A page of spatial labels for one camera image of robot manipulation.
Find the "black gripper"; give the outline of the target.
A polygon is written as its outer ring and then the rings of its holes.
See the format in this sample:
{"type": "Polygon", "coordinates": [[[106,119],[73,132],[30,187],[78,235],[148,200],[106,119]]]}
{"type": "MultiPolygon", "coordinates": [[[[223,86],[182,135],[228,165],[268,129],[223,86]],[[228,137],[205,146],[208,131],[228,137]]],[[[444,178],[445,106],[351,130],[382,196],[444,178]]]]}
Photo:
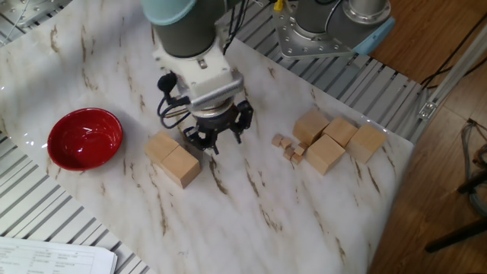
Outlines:
{"type": "Polygon", "coordinates": [[[188,143],[200,151],[211,149],[218,155],[219,150],[216,147],[218,134],[227,129],[234,134],[237,143],[242,142],[241,135],[244,130],[249,129],[254,109],[248,100],[243,100],[237,106],[233,105],[220,116],[212,118],[197,118],[196,127],[191,126],[183,130],[188,143]]]}

